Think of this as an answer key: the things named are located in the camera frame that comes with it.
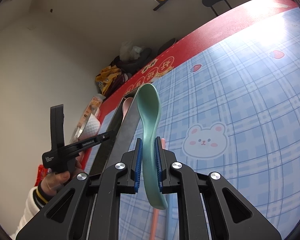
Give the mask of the person's left hand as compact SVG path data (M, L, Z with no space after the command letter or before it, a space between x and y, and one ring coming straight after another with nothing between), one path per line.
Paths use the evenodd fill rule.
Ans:
M80 160L79 157L76 158L75 170L72 173L66 171L63 173L51 172L48 174L41 182L42 191L48 196L54 196L67 181L83 172Z

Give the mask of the white sleeve forearm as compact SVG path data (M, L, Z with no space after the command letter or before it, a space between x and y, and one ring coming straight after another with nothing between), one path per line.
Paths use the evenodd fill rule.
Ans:
M49 202L52 196L47 195L43 190L41 183L30 189L25 203L24 214L20 219L15 233L10 235L15 239L18 232Z

